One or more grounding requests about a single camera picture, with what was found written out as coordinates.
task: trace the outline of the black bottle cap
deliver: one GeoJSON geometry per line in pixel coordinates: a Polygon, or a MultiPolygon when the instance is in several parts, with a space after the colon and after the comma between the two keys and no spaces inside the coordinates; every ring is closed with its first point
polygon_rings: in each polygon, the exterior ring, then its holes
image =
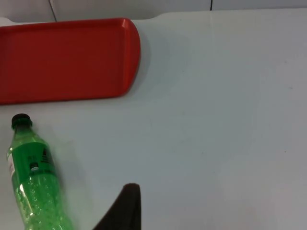
{"type": "Polygon", "coordinates": [[[15,129],[17,125],[32,126],[31,118],[27,114],[16,114],[12,118],[12,129],[15,129]]]}

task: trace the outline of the bottle label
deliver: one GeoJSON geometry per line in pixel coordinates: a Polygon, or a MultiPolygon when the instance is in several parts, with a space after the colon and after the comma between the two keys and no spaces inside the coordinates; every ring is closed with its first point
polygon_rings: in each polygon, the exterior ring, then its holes
{"type": "Polygon", "coordinates": [[[54,163],[48,146],[38,142],[23,144],[8,157],[10,172],[17,184],[39,174],[55,175],[54,163]]]}

